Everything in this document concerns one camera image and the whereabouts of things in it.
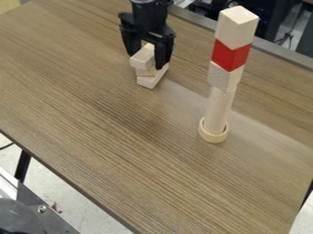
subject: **black object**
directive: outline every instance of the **black object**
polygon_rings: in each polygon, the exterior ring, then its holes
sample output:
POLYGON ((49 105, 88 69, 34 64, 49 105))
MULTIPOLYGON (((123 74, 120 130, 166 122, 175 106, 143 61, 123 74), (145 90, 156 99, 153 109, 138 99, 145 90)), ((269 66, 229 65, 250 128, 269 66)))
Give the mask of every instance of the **black object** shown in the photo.
POLYGON ((29 168, 31 156, 26 153, 24 150, 22 151, 21 155, 19 156, 15 178, 19 180, 21 183, 24 183, 27 170, 29 168))
POLYGON ((45 234, 41 220, 27 206, 0 198, 0 234, 45 234))
POLYGON ((219 13, 228 5, 227 0, 213 0, 210 4, 194 2, 188 6, 188 10, 218 20, 219 13))
POLYGON ((16 200, 0 198, 0 234, 80 234, 22 183, 16 189, 16 200))
POLYGON ((274 41, 281 23, 295 5, 297 0, 240 0, 246 9, 260 17, 256 35, 274 41))
POLYGON ((308 20, 308 24, 302 34, 299 44, 297 44, 296 52, 313 58, 312 38, 313 38, 313 14, 308 20))
POLYGON ((305 195, 305 197, 303 199, 303 202, 302 202, 301 207, 300 207, 299 210, 301 210, 301 208, 306 204, 306 202, 308 200, 308 197, 311 195, 311 193, 313 193, 313 180, 312 180, 311 184, 308 187, 308 191, 307 191, 307 193, 306 193, 306 195, 305 195))
POLYGON ((156 69, 170 61, 176 33, 167 25, 167 7, 172 0, 131 0, 133 13, 122 12, 122 38, 130 56, 142 47, 142 40, 155 45, 156 69))

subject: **natural wood block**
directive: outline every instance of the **natural wood block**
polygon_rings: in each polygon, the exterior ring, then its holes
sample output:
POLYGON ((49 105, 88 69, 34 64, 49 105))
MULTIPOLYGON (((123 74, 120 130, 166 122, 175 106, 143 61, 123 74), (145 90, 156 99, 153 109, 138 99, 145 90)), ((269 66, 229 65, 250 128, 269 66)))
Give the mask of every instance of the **natural wood block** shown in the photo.
POLYGON ((230 49, 251 44, 259 16, 242 6, 220 11, 215 37, 230 49))
POLYGON ((137 77, 137 84, 149 89, 154 89, 169 68, 168 63, 158 70, 154 77, 137 77))
POLYGON ((148 70, 144 69, 135 69, 135 75, 137 77, 155 77, 159 70, 156 69, 156 66, 152 66, 148 70))
POLYGON ((246 63, 251 46, 252 44, 248 44, 232 50, 217 39, 215 40, 212 61, 227 71, 233 71, 246 63))
POLYGON ((215 62, 209 65, 208 82, 223 92, 232 91, 240 82, 243 75, 244 65, 231 72, 223 69, 215 62))
POLYGON ((155 46, 147 43, 129 61, 130 65, 135 69, 149 70, 155 66, 155 46))
POLYGON ((228 114, 232 107, 232 101, 236 92, 235 87, 230 92, 223 92, 215 87, 210 90, 208 109, 204 117, 204 129, 212 134, 220 134, 225 131, 228 114))

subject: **white cylinder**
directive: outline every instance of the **white cylinder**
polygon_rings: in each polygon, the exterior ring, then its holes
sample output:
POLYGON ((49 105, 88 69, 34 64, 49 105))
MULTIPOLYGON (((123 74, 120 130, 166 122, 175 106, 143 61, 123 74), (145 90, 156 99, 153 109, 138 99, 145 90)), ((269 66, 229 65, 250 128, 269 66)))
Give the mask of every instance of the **white cylinder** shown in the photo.
POLYGON ((232 107, 237 86, 230 92, 211 87, 208 109, 204 117, 204 129, 209 133, 220 134, 225 131, 226 122, 232 107))

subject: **floor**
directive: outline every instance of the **floor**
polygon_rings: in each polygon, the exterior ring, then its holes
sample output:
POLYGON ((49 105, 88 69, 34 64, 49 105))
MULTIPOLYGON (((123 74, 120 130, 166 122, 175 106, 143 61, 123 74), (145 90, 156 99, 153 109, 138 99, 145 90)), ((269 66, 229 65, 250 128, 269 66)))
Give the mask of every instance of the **floor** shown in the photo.
MULTIPOLYGON (((295 20, 297 18, 297 14, 299 12, 299 9, 300 9, 300 5, 295 5, 293 7, 291 12, 286 17, 285 21, 282 23, 282 25, 278 29, 278 32, 277 32, 275 40, 278 40, 278 39, 282 38, 286 32, 290 31, 290 28, 295 23, 295 20)), ((303 15, 298 19, 298 21, 296 23, 296 26, 295 26, 295 29, 291 33, 293 35, 291 43, 290 43, 290 40, 288 39, 288 40, 285 41, 285 43, 283 43, 281 45, 282 47, 289 48, 289 49, 291 49, 293 51, 296 51, 297 44, 299 43, 299 40, 302 37, 302 33, 303 33, 304 29, 307 26, 307 23, 308 23, 308 20, 309 20, 311 14, 312 14, 311 12, 305 10, 303 15)))
MULTIPOLYGON (((0 147, 8 143, 0 134, 0 147)), ((0 151, 0 166, 11 175, 15 172, 20 152, 15 145, 0 151)), ((63 211, 60 215, 82 234, 132 233, 36 160, 31 162, 25 185, 49 205, 57 202, 63 211)))

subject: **table leg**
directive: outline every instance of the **table leg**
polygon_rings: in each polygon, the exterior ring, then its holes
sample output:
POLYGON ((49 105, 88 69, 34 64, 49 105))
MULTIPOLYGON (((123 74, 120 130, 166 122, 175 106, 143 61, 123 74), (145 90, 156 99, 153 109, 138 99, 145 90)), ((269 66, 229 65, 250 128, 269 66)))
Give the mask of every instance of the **table leg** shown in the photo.
POLYGON ((26 153, 24 150, 19 156, 19 161, 16 168, 15 178, 19 180, 21 183, 24 183, 24 180, 27 175, 27 170, 29 167, 31 156, 26 153))

